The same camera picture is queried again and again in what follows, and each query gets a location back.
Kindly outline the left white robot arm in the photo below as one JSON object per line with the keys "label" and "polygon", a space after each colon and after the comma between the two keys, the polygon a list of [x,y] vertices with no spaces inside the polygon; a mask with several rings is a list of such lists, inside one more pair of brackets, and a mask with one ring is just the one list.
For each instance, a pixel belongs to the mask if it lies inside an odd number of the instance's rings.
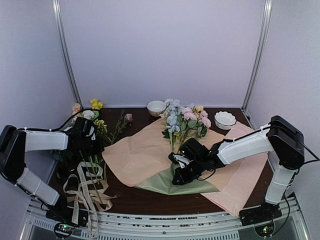
{"label": "left white robot arm", "polygon": [[92,120],[79,117],[67,129],[18,128],[6,125],[0,134],[0,173],[5,180],[47,205],[61,222],[72,218],[67,199],[47,184],[51,151],[93,155],[102,150]]}

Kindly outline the blue fake flower stem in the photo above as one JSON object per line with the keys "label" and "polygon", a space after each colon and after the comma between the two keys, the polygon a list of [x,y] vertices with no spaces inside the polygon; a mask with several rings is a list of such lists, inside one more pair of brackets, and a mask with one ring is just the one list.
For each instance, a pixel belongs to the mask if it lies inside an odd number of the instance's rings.
{"label": "blue fake flower stem", "polygon": [[164,100],[164,103],[165,109],[160,114],[160,117],[166,120],[166,130],[169,136],[170,148],[171,151],[174,152],[175,133],[181,131],[178,117],[184,107],[178,99],[167,98]]}

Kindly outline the tan kraft paper sheet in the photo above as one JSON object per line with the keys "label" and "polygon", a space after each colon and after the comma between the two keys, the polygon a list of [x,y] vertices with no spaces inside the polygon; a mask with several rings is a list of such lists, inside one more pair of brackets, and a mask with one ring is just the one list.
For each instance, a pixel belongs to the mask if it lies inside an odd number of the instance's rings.
{"label": "tan kraft paper sheet", "polygon": [[105,148],[102,156],[117,179],[128,187],[165,195],[202,194],[221,191],[238,170],[236,161],[216,170],[205,171],[202,180],[173,185],[176,165],[168,156],[170,141],[163,137],[165,120],[158,119],[130,137]]}

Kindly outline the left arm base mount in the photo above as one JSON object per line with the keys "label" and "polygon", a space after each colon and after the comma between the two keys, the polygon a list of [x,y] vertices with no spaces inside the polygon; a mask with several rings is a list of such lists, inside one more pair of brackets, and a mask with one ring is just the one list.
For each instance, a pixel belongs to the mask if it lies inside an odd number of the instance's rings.
{"label": "left arm base mount", "polygon": [[78,215],[78,223],[73,223],[71,219],[64,220],[61,217],[57,216],[51,210],[48,210],[45,214],[47,219],[57,221],[53,227],[53,233],[58,238],[68,238],[70,237],[74,230],[78,227],[86,227],[89,221],[89,214],[85,210],[80,210]]}

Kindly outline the pink carnation fake flower stem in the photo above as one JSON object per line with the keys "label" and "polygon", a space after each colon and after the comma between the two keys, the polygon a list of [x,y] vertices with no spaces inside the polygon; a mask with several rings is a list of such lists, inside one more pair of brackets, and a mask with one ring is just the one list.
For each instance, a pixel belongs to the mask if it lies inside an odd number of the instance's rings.
{"label": "pink carnation fake flower stem", "polygon": [[180,132],[177,135],[179,147],[190,138],[198,140],[205,137],[212,126],[208,113],[202,105],[183,108],[179,117]]}

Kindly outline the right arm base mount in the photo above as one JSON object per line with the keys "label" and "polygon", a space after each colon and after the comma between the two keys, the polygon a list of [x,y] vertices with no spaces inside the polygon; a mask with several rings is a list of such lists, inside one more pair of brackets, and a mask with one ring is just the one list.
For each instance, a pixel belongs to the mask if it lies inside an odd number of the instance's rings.
{"label": "right arm base mount", "polygon": [[239,218],[243,227],[253,225],[255,233],[262,238],[271,237],[276,232],[274,220],[280,218],[280,209],[263,208],[262,206],[243,209],[239,212]]}

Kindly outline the yellow fake flower stem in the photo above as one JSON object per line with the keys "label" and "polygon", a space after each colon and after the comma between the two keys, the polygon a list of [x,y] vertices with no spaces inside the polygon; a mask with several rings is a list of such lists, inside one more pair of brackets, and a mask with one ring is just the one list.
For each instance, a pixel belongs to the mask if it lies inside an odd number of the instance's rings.
{"label": "yellow fake flower stem", "polygon": [[177,133],[178,145],[181,147],[186,140],[195,138],[199,140],[204,137],[205,125],[201,121],[200,112],[196,107],[183,107],[178,116],[180,132]]}

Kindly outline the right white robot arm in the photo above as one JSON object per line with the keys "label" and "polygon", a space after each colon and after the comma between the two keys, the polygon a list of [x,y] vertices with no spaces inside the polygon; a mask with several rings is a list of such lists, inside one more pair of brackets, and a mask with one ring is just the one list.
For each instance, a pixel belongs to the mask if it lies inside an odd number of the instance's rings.
{"label": "right white robot arm", "polygon": [[172,184],[183,186],[199,179],[203,172],[215,172],[237,161],[275,153],[278,166],[269,184],[264,204],[256,210],[259,220],[268,220],[275,212],[294,174],[305,163],[303,133],[279,115],[260,129],[235,139],[223,139],[207,148],[190,138],[171,153],[169,159],[178,167]]}

